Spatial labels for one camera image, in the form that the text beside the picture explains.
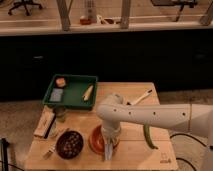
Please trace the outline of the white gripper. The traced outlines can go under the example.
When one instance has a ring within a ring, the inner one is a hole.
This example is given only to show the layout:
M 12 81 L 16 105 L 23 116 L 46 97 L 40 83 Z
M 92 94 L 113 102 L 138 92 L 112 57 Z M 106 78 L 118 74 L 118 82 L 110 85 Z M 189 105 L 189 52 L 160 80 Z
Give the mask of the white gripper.
M 121 134 L 121 126 L 118 125 L 114 127 L 109 125 L 102 125 L 101 133 L 105 142 L 117 142 Z

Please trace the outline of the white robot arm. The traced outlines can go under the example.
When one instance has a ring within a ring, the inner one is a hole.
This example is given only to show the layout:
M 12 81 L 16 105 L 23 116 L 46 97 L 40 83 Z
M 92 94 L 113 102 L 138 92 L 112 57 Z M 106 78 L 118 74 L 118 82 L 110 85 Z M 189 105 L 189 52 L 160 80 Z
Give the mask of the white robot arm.
M 125 105 L 121 96 L 110 94 L 97 106 L 97 116 L 102 119 L 102 133 L 107 139 L 119 135 L 121 122 L 205 137 L 207 147 L 200 171 L 213 171 L 213 105 Z

